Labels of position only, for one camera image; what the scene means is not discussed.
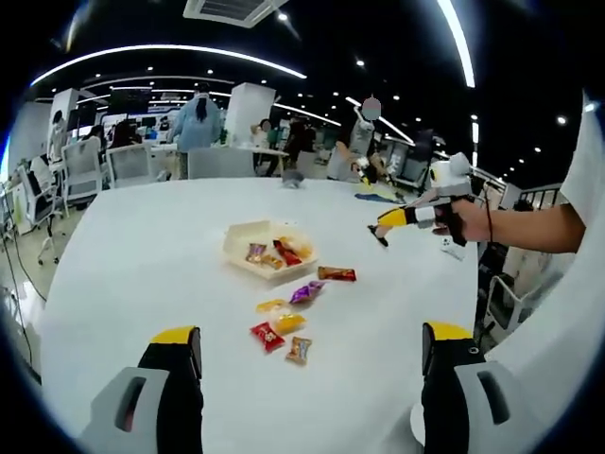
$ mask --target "white table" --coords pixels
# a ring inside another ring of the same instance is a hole
[[[476,247],[459,262],[410,226],[391,232],[386,251],[366,225],[389,205],[355,199],[356,189],[206,179],[99,194],[61,258],[41,330],[44,399],[67,433],[79,435],[91,400],[153,336],[195,324],[206,452],[416,452],[408,421],[423,385],[422,323],[472,329]],[[357,271],[304,312],[305,367],[285,361],[291,336],[266,355],[249,329],[263,321],[258,303],[314,276],[272,288],[222,256],[230,224],[263,218],[295,222],[320,264]]]

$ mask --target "yellow candy wrapper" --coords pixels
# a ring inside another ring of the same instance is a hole
[[[284,307],[285,300],[271,300],[266,303],[261,303],[256,307],[256,312],[269,312],[276,307]]]
[[[277,334],[284,336],[292,331],[296,331],[303,323],[306,323],[306,318],[302,315],[285,314],[273,322],[273,328]]]

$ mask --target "wire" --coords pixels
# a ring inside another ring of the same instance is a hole
[[[27,336],[27,331],[26,331],[26,324],[23,321],[23,314],[21,313],[21,303],[20,303],[21,299],[19,298],[19,289],[17,288],[17,279],[15,279],[15,271],[12,267],[12,261],[10,260],[9,248],[7,247],[7,240],[4,238],[4,233],[2,234],[2,242],[4,244],[4,250],[7,253],[7,259],[9,260],[9,268],[10,268],[10,275],[12,276],[12,284],[14,285],[15,294],[17,295],[15,304],[17,305],[17,313],[19,314],[21,326],[23,327],[23,335],[26,338],[27,351],[29,352],[29,366],[33,369],[33,355],[31,353],[31,344],[29,343],[29,337]]]
[[[6,197],[3,197],[3,199],[4,199],[4,204],[7,207],[7,211],[9,212],[10,224],[12,225],[12,228],[14,229],[17,224],[15,224],[15,220],[12,217],[12,212],[10,211],[10,207],[9,207],[9,201],[7,201]],[[17,241],[17,235],[14,236],[14,240],[15,240],[15,251],[17,252],[17,260],[19,261],[19,266],[21,267],[21,270],[23,270],[24,275],[27,277],[27,280],[31,283],[31,286],[34,287],[34,290],[36,290],[36,293],[38,293],[38,296],[40,296],[40,298],[42,298],[43,301],[46,303],[46,298],[44,298],[44,296],[40,293],[40,291],[34,284],[33,279],[29,276],[29,273],[27,272],[26,267],[24,266],[23,261],[21,260],[21,254],[19,253],[19,242]]]

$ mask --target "wrapped candy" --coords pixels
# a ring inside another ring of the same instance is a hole
[[[261,303],[256,307],[256,312],[269,312],[275,307],[284,307],[285,300],[271,300],[266,303]]]
[[[251,328],[250,331],[263,343],[263,345],[265,345],[265,351],[267,353],[271,353],[285,343],[284,338],[278,336],[268,325],[268,322],[261,323],[258,326]]]
[[[332,279],[335,281],[350,281],[357,280],[355,270],[345,268],[318,267],[319,279]]]
[[[306,318],[300,314],[283,314],[273,322],[273,327],[278,334],[285,336],[292,331],[296,331],[305,322]]]
[[[284,246],[289,250],[294,251],[294,253],[303,260],[309,258],[313,253],[313,248],[309,244],[303,243],[292,236],[281,236],[278,239]]]
[[[273,255],[266,253],[263,255],[262,262],[264,265],[269,265],[275,270],[280,269],[284,265],[284,261],[279,258],[275,258]]]
[[[300,265],[303,261],[292,251],[288,249],[279,239],[273,240],[273,246],[280,253],[280,256],[285,260],[285,265],[291,267],[293,265]]]
[[[294,336],[292,338],[292,348],[285,358],[304,366],[306,364],[306,354],[312,343],[313,341],[310,339],[297,338]]]
[[[263,252],[266,248],[266,244],[250,243],[246,261],[253,263],[254,265],[260,265],[263,259]]]
[[[310,303],[318,296],[324,283],[321,281],[311,281],[308,285],[299,288],[294,292],[290,299],[291,305],[299,305],[302,303]]]

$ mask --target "computer monitor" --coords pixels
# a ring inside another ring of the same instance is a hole
[[[146,114],[151,90],[112,90],[109,114]]]
[[[147,126],[148,128],[153,128],[155,127],[155,123],[155,116],[146,116],[145,118],[143,118],[141,125]]]

